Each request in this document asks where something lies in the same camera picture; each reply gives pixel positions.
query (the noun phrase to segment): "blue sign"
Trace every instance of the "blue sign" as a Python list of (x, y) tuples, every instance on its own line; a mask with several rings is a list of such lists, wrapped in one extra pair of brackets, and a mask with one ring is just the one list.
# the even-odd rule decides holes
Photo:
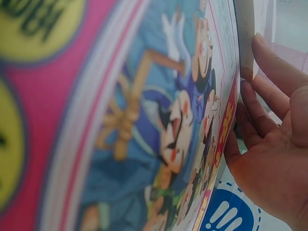
[(206, 211), (201, 231), (258, 231), (261, 210), (245, 201), (248, 198), (236, 186), (220, 183)]

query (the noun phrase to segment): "yellow circle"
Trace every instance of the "yellow circle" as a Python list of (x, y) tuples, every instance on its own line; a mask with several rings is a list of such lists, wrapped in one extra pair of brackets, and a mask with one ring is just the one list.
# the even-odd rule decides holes
[(85, 0), (0, 0), (0, 56), (35, 62), (58, 52), (74, 36)]
[(14, 195), (25, 162), (25, 130), (9, 89), (0, 79), (0, 211)]

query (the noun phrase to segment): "white exclamation marks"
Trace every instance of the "white exclamation marks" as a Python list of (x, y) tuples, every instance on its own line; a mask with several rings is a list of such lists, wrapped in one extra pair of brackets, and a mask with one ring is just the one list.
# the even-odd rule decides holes
[(233, 218), (235, 218), (237, 214), (237, 208), (230, 209), (227, 214), (223, 217), (223, 219), (220, 221), (220, 223), (216, 226), (217, 229), (220, 229), (224, 225), (226, 225), (229, 221), (231, 221)]
[(233, 231), (238, 228), (243, 222), (243, 218), (235, 219), (226, 229), (225, 231)]
[[(229, 208), (229, 203), (227, 201), (223, 201), (220, 206), (216, 209), (213, 216), (210, 218), (210, 223), (213, 224), (215, 221), (217, 221)], [(211, 229), (212, 225), (208, 223), (205, 225), (206, 229)]]

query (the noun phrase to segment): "finger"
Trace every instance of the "finger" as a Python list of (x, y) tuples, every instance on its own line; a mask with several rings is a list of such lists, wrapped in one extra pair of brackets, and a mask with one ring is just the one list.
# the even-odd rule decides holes
[(264, 138), (269, 132), (278, 128), (278, 125), (270, 118), (265, 108), (257, 99), (257, 95), (249, 82), (241, 82), (241, 93), (252, 123), (261, 137)]
[(279, 58), (267, 45), (261, 35), (256, 35), (252, 42), (255, 60), (267, 77), (287, 96), (308, 85), (308, 76), (291, 64)]
[[(248, 68), (241, 69), (242, 78), (251, 79), (252, 71)], [(268, 78), (256, 75), (251, 82), (252, 88), (261, 96), (268, 107), (283, 120), (290, 110), (290, 99), (277, 86), (275, 86)]]
[(225, 150), (224, 150), (224, 155), (225, 155), (227, 166), (230, 172), (233, 173), (235, 163), (242, 156), (240, 153), (237, 140), (236, 140), (236, 136), (233, 130), (228, 135)]
[(262, 138), (251, 123), (245, 106), (242, 103), (237, 104), (236, 121), (247, 149), (256, 146), (260, 141), (262, 141)]
[(308, 87), (296, 90), (290, 98), (292, 141), (299, 147), (308, 147)]

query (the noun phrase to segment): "red stripe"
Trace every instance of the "red stripe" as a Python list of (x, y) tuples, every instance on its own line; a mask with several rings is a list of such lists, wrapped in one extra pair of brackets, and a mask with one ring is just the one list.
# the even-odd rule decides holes
[(65, 229), (65, 222), (66, 222), (66, 217), (67, 217), (67, 212), (68, 212), (69, 202), (70, 202), (69, 199), (71, 197), (72, 190), (73, 190), (73, 187), (74, 187), (74, 183), (76, 181), (76, 175), (77, 175), (77, 170), (79, 169), (80, 160), (81, 160), (81, 157), (82, 157), (82, 151), (84, 150), (86, 138), (88, 137), (88, 134), (89, 134), (89, 131), (90, 131), (90, 124), (93, 121), (93, 117), (94, 117), (94, 114), (95, 114), (95, 110), (97, 108), (97, 104), (100, 101), (101, 94), (103, 92), (106, 81), (108, 80), (108, 76), (110, 75), (110, 72), (112, 70), (113, 63), (115, 62), (117, 54), (120, 52), (120, 50), (122, 48), (122, 44), (123, 44), (124, 40), (126, 39), (125, 35), (127, 34), (128, 30), (130, 29), (130, 26), (131, 26), (131, 23), (133, 22), (135, 14), (138, 12), (140, 6), (142, 5), (142, 2), (143, 2), (143, 0), (138, 1), (133, 13), (131, 14), (132, 16), (128, 20), (128, 25), (127, 25), (127, 27), (125, 27), (125, 30), (121, 35), (121, 40), (120, 40), (119, 44), (117, 45), (117, 48), (116, 48), (116, 50), (115, 50), (115, 52), (112, 56), (112, 59), (111, 59), (111, 62), (110, 62), (111, 64), (108, 65), (106, 73), (103, 76), (103, 81), (102, 81), (100, 88), (99, 88), (99, 94), (96, 96), (96, 99), (94, 101), (94, 105), (92, 106), (91, 113), (90, 113), (89, 119), (88, 119), (87, 124), (86, 124), (86, 130), (84, 132), (84, 136), (82, 137), (80, 147), (78, 149), (78, 153), (77, 153), (76, 158), (75, 158), (74, 167), (73, 167), (73, 174), (72, 174), (71, 180), (69, 182), (68, 190), (67, 190), (65, 201), (64, 201), (64, 209), (62, 211), (62, 216), (61, 216), (62, 219), (61, 219), (61, 225), (60, 225), (60, 230), (62, 230), (62, 231), (64, 231), (64, 229)]

